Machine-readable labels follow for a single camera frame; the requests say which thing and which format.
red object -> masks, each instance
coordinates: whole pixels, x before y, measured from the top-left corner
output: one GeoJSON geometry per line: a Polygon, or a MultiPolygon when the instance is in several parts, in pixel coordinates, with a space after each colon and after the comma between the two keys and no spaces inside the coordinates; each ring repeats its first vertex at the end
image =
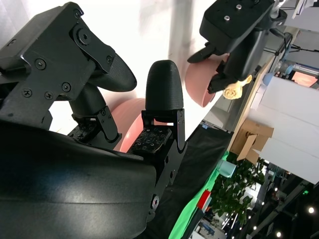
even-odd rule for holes
{"type": "Polygon", "coordinates": [[[220,62],[227,61],[228,54],[221,56],[212,55],[199,63],[192,63],[188,66],[185,86],[189,96],[202,107],[208,105],[214,97],[215,93],[208,93],[208,86],[211,78],[218,74],[217,68],[220,62]]]}
{"type": "Polygon", "coordinates": [[[211,192],[208,191],[208,190],[205,190],[203,192],[203,194],[201,195],[201,197],[200,197],[200,199],[199,199],[199,201],[197,203],[197,207],[198,208],[200,208],[202,210],[204,209],[204,207],[205,207],[205,205],[207,203],[207,200],[210,198],[210,194],[211,194],[211,192]]]}

green plant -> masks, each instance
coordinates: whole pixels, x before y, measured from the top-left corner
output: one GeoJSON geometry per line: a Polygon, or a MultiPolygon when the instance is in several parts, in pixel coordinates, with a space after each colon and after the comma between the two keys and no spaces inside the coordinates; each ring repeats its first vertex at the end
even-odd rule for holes
{"type": "Polygon", "coordinates": [[[263,168],[263,159],[258,160],[257,166],[248,160],[237,161],[237,156],[230,153],[227,161],[236,164],[236,170],[231,178],[218,176],[212,189],[212,201],[210,205],[213,211],[219,216],[224,213],[238,214],[238,221],[241,226],[247,221],[247,209],[250,206],[252,198],[243,197],[246,188],[251,188],[256,183],[263,184],[265,181],[263,168]]]}

black plastic cover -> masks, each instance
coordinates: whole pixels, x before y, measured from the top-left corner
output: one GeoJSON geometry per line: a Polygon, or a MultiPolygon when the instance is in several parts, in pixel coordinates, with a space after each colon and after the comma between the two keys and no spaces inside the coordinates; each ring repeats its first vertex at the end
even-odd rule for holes
{"type": "Polygon", "coordinates": [[[183,92],[177,66],[170,60],[156,61],[148,74],[145,109],[171,111],[183,107],[183,92]]]}
{"type": "Polygon", "coordinates": [[[148,222],[138,239],[167,239],[180,213],[199,192],[224,155],[232,133],[221,129],[197,127],[173,185],[166,187],[155,218],[148,222]]]}
{"type": "Polygon", "coordinates": [[[141,157],[0,122],[1,239],[131,239],[146,227],[156,171],[141,157]]]}
{"type": "Polygon", "coordinates": [[[134,90],[138,82],[127,64],[116,54],[110,73],[91,77],[89,83],[108,91],[127,92],[134,90]]]}

screw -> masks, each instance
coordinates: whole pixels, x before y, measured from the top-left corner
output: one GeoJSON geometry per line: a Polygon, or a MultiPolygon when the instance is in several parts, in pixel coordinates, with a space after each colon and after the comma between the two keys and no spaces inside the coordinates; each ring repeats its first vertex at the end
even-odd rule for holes
{"type": "Polygon", "coordinates": [[[52,98],[53,98],[53,93],[50,92],[50,91],[47,91],[47,92],[45,92],[44,97],[45,97],[47,100],[52,100],[52,98]]]}
{"type": "Polygon", "coordinates": [[[160,198],[158,197],[158,195],[154,194],[151,208],[153,210],[156,210],[156,208],[158,208],[159,203],[160,203],[160,198]]]}
{"type": "Polygon", "coordinates": [[[111,64],[112,63],[112,57],[111,56],[108,56],[106,58],[106,61],[108,62],[108,64],[111,64]]]}
{"type": "Polygon", "coordinates": [[[77,33],[79,41],[83,45],[88,45],[91,42],[91,35],[88,30],[86,29],[80,29],[77,33]]]}
{"type": "Polygon", "coordinates": [[[82,14],[79,9],[74,9],[74,16],[76,19],[80,19],[81,15],[82,14]]]}
{"type": "Polygon", "coordinates": [[[22,95],[24,97],[31,97],[32,96],[32,90],[30,88],[24,88],[22,91],[21,91],[22,95]]]}
{"type": "Polygon", "coordinates": [[[39,70],[44,70],[46,67],[45,61],[41,58],[36,59],[34,63],[35,63],[35,67],[39,70]]]}
{"type": "Polygon", "coordinates": [[[11,42],[9,42],[7,46],[11,46],[12,44],[15,43],[15,41],[16,41],[16,39],[12,39],[11,42]]]}
{"type": "Polygon", "coordinates": [[[63,90],[64,92],[69,92],[69,91],[71,90],[71,85],[70,85],[70,83],[64,82],[64,83],[62,84],[62,90],[63,90]]]}

table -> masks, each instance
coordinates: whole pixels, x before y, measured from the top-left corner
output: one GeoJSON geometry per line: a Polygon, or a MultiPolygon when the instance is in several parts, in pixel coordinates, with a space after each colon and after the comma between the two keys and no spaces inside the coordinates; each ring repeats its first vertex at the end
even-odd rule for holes
{"type": "Polygon", "coordinates": [[[228,146],[228,149],[227,151],[230,150],[233,142],[235,141],[235,138],[239,132],[239,129],[241,127],[241,125],[243,124],[243,122],[245,121],[245,119],[247,118],[248,114],[249,114],[249,110],[250,110],[250,106],[254,100],[254,97],[256,95],[256,92],[258,90],[258,88],[260,87],[261,83],[263,82],[263,79],[264,79],[264,76],[269,72],[269,69],[272,65],[272,62],[274,61],[274,56],[271,57],[271,59],[263,66],[263,68],[260,70],[260,72],[258,73],[257,77],[256,77],[256,80],[254,82],[254,85],[252,87],[252,90],[250,91],[249,93],[249,96],[248,96],[248,99],[247,101],[245,102],[245,106],[243,108],[243,111],[239,117],[239,120],[237,122],[237,125],[235,127],[235,130],[234,130],[234,134],[230,140],[230,143],[229,143],[229,146],[228,146]]]}
{"type": "MultiPolygon", "coordinates": [[[[84,11],[83,19],[104,43],[112,46],[135,74],[138,85],[132,92],[115,93],[101,89],[110,110],[132,98],[144,98],[151,65],[162,59],[177,64],[181,75],[185,135],[188,138],[211,107],[197,105],[185,89],[187,58],[204,46],[199,27],[204,11],[214,0],[74,0],[84,11]]],[[[63,5],[68,0],[0,0],[0,47],[34,15],[63,5]]],[[[75,126],[67,102],[55,102],[50,109],[50,130],[68,134],[75,126]]]]}

